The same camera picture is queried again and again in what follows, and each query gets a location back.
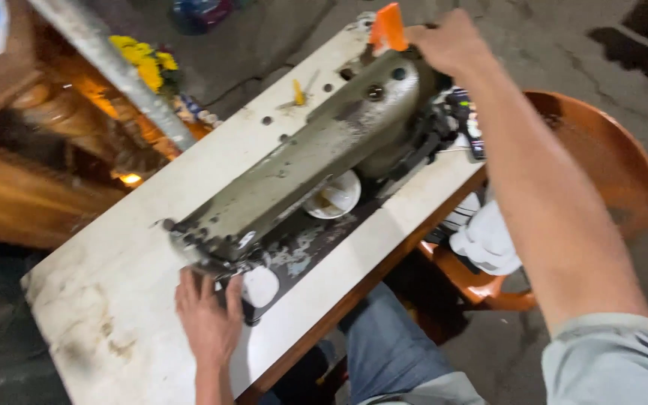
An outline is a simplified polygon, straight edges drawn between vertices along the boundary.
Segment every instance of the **jeans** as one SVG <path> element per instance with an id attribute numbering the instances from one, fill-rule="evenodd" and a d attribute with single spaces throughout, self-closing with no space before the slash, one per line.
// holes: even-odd
<path id="1" fill-rule="evenodd" d="M 384 283 L 341 320 L 339 329 L 346 335 L 351 405 L 407 392 L 455 371 Z M 259 404 L 279 401 L 269 391 Z"/>

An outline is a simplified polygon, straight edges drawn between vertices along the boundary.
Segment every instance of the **light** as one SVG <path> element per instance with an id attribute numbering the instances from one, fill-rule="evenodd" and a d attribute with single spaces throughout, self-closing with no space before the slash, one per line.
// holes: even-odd
<path id="1" fill-rule="evenodd" d="M 126 183 L 128 185 L 133 185 L 134 183 L 138 182 L 141 179 L 142 179 L 141 177 L 139 177 L 138 175 L 133 174 L 133 173 L 131 173 L 131 174 L 123 174 L 123 175 L 119 176 L 119 180 L 122 180 L 124 183 Z"/>

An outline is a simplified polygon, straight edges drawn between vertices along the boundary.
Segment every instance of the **gray shirt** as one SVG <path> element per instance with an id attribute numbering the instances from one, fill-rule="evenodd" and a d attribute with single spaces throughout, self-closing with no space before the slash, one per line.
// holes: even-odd
<path id="1" fill-rule="evenodd" d="M 648 404 L 648 318 L 591 313 L 566 322 L 545 348 L 541 368 L 549 405 Z M 464 373 L 442 375 L 410 393 L 360 405 L 485 405 Z"/>

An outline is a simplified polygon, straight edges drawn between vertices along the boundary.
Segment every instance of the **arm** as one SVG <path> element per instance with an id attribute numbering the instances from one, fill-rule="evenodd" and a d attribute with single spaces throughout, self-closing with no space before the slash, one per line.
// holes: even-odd
<path id="1" fill-rule="evenodd" d="M 214 280 L 204 277 L 197 291 L 192 272 L 181 270 L 176 287 L 176 313 L 196 359 L 196 404 L 232 405 L 229 360 L 242 329 L 242 277 L 233 277 L 226 290 L 227 308 L 214 294 Z"/>
<path id="2" fill-rule="evenodd" d="M 409 39 L 477 104 L 487 169 L 550 331 L 596 312 L 648 317 L 617 227 L 586 173 L 512 82 L 462 10 Z"/>

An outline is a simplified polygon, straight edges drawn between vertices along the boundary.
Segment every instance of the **orange plastic chair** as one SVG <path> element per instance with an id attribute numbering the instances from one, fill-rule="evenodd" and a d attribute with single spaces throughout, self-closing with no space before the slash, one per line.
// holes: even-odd
<path id="1" fill-rule="evenodd" d="M 594 182 L 626 239 L 648 228 L 648 155 L 614 118 L 581 100 L 546 91 L 525 91 L 531 104 Z M 502 292 L 505 276 L 473 274 L 448 246 L 422 241 L 419 250 L 475 309 L 526 311 L 531 289 Z"/>

